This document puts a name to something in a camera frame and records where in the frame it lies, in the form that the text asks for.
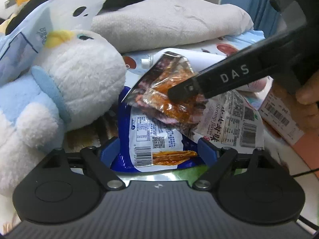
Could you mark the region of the person right hand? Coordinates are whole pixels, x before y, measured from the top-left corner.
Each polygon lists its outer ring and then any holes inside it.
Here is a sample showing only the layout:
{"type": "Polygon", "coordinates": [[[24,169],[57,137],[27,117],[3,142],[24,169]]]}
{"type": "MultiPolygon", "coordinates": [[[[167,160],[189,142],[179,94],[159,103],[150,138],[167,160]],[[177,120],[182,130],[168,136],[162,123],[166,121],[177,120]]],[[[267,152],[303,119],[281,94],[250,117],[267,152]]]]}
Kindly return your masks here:
{"type": "Polygon", "coordinates": [[[296,91],[294,96],[275,81],[271,91],[286,105],[299,129],[307,133],[318,132],[318,88],[317,71],[303,87],[296,91]]]}

